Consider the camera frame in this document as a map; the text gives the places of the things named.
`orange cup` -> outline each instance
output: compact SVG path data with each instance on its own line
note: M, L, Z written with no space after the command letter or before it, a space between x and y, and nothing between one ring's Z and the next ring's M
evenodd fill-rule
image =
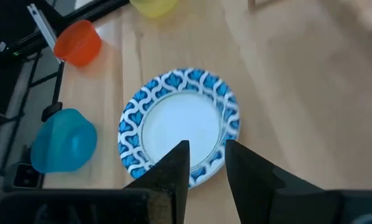
M81 20L67 27L57 38L53 52L56 57L81 67L90 63L99 53L101 39L93 24Z

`blue patterned rim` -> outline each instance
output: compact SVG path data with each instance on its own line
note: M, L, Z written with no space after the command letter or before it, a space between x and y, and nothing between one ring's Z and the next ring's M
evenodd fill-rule
M237 139L240 131L239 107L230 87L218 76L198 68L180 68L153 78L126 105L118 127L118 151L133 178L139 178L154 162L141 145L144 117L155 104L181 91L208 98L221 115L220 141L203 162L190 168L189 187L206 181L225 163L225 142Z

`paper plate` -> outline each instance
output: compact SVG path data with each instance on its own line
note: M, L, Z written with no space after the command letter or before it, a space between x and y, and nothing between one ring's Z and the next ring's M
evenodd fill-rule
M230 87L197 68L153 78L126 105L118 128L120 158L139 178L181 140L190 143L189 187L225 163L225 142L237 139L239 107Z

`white plate center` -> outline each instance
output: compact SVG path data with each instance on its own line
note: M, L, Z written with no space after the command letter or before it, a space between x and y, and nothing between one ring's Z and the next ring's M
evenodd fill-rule
M205 97L181 92L158 102L142 127L142 145L157 163L181 140L190 143L190 167L213 150L220 134L220 116Z

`light wood grain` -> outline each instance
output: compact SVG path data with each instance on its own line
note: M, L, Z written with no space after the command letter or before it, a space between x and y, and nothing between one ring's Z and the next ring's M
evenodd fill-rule
M179 0L158 19L128 5L95 26L103 50L88 68L66 65L60 101L96 126L98 147L79 171L46 175L46 188L132 181L116 146L124 103L160 73L201 67L232 87L242 144L319 187L372 189L372 60L318 1L252 14L247 1ZM189 191L185 222L239 222L225 169Z

